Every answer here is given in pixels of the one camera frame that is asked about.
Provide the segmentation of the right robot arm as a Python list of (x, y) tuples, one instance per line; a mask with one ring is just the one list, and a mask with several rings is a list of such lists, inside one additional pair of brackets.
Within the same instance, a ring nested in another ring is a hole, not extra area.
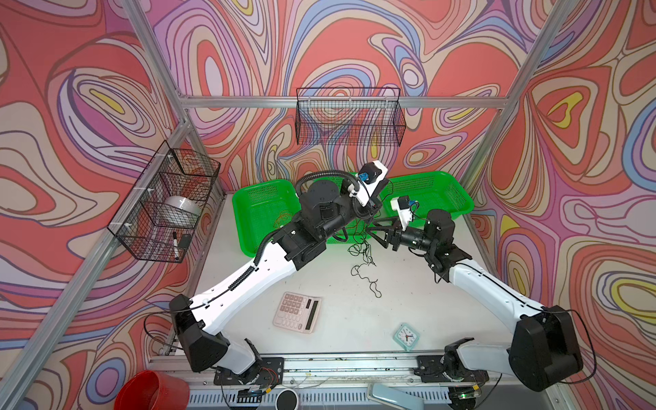
[(386, 249), (401, 246), (420, 254), (437, 282), (464, 290), (486, 307), (510, 331), (506, 344), (480, 344), (461, 338), (447, 345), (441, 371), (461, 380), (470, 372), (513, 375), (532, 391), (544, 391), (584, 368), (577, 333), (570, 312), (546, 307), (521, 295), (485, 271), (454, 242), (455, 223), (441, 209), (430, 211), (418, 229), (406, 223), (407, 210), (397, 217), (375, 220), (367, 234)]

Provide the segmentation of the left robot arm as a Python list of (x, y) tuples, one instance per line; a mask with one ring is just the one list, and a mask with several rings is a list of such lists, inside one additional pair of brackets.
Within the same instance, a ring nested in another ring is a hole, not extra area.
[(387, 168), (369, 162), (357, 174), (330, 170), (297, 181), (300, 210), (289, 223), (268, 233), (256, 255), (222, 282), (193, 297), (169, 303), (174, 332), (193, 372), (212, 367), (239, 377), (259, 372), (253, 343), (230, 341), (225, 325), (248, 303), (280, 280), (298, 272), (326, 250), (326, 242), (353, 220), (371, 221), (389, 183)]

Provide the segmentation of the middle green plastic basket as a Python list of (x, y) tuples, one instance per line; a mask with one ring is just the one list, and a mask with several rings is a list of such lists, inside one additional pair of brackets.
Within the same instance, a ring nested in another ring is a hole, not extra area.
[[(348, 179), (343, 177), (330, 176), (326, 177), (326, 180), (329, 180), (335, 183), (338, 186), (338, 189), (342, 188), (343, 183), (347, 185), (350, 184)], [(362, 237), (365, 236), (364, 231), (365, 222), (359, 218), (355, 218), (350, 222), (343, 230), (339, 230), (335, 235), (330, 237), (327, 240), (328, 244), (354, 244), (358, 241), (362, 241)]]

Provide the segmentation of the green plastic basket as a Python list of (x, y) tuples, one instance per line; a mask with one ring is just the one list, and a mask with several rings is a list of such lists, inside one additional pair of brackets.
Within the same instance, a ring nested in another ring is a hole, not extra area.
[(442, 209), (451, 214), (453, 220), (461, 215), (467, 215), (474, 209), (474, 202), (454, 176), (445, 172), (428, 172), (395, 177), (382, 191), (384, 199), (382, 217), (397, 216), (391, 208), (391, 200), (400, 196), (408, 196), (413, 205), (416, 219), (410, 227), (422, 227), (423, 219), (433, 209)]
[[(329, 180), (335, 183), (338, 186), (338, 189), (342, 188), (343, 183), (347, 185), (350, 184), (348, 179), (343, 177), (330, 176), (326, 177), (326, 180)], [(364, 231), (365, 222), (359, 218), (355, 218), (350, 222), (343, 230), (339, 230), (335, 235), (330, 237), (327, 240), (328, 244), (354, 244), (358, 241), (362, 241), (362, 237), (365, 236)]]
[(237, 191), (232, 198), (237, 237), (242, 252), (254, 258), (266, 235), (291, 222), (301, 210), (290, 181), (276, 179)]

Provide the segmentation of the right green plastic basket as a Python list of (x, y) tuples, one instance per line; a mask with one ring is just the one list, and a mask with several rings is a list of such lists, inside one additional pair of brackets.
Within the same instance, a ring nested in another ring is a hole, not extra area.
[(428, 172), (395, 177), (382, 191), (384, 199), (382, 217), (397, 216), (391, 208), (391, 200), (400, 196), (408, 196), (413, 205), (416, 219), (410, 227), (422, 227), (423, 219), (433, 209), (442, 209), (451, 214), (453, 220), (461, 215), (467, 215), (474, 209), (474, 202), (454, 176), (445, 172)]

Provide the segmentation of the teal square clock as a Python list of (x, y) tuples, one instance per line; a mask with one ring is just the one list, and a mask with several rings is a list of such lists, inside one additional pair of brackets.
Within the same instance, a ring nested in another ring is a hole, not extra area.
[(407, 323), (401, 323), (393, 334), (393, 340), (406, 352), (414, 350), (420, 341), (420, 334)]

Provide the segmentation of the left green plastic basket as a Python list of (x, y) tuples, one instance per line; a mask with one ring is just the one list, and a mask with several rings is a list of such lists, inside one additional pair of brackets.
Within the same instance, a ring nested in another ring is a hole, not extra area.
[(254, 258), (266, 235), (291, 222), (301, 210), (290, 181), (276, 179), (237, 191), (232, 198), (237, 237), (242, 252)]

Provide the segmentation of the pink calculator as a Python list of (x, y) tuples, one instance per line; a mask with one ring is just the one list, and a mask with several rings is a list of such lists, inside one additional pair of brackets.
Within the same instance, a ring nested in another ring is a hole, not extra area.
[(323, 299), (285, 292), (273, 316), (273, 325), (286, 331), (311, 334), (318, 322)]

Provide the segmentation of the round black white cup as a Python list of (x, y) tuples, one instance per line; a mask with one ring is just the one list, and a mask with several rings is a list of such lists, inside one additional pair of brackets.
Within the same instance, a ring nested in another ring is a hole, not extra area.
[(298, 410), (300, 408), (300, 398), (293, 389), (284, 389), (278, 393), (275, 401), (276, 410)]

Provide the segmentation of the black marker pen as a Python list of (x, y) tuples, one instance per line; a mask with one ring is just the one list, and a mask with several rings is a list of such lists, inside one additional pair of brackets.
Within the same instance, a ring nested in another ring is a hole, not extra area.
[(172, 247), (174, 251), (174, 261), (179, 261), (180, 255), (179, 255), (179, 242), (178, 242), (177, 232), (173, 232), (172, 241), (173, 241)]

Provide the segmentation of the red plastic bowl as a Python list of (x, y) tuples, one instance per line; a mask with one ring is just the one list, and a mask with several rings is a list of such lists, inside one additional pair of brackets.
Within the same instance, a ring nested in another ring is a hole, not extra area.
[(182, 379), (146, 370), (130, 379), (114, 401), (116, 410), (185, 410), (191, 396)]

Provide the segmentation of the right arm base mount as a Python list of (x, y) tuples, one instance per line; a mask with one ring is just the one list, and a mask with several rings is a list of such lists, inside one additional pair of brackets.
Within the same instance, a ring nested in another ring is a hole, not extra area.
[(476, 382), (486, 384), (490, 381), (488, 372), (465, 368), (457, 353), (461, 345), (473, 340), (474, 338), (461, 338), (450, 343), (444, 348), (442, 355), (419, 355), (413, 374), (420, 377), (422, 383)]

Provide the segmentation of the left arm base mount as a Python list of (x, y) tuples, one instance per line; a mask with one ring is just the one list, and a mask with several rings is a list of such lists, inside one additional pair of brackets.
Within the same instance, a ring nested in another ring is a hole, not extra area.
[(232, 343), (227, 353), (213, 366), (214, 385), (275, 388), (283, 381), (285, 358), (262, 357), (249, 339)]

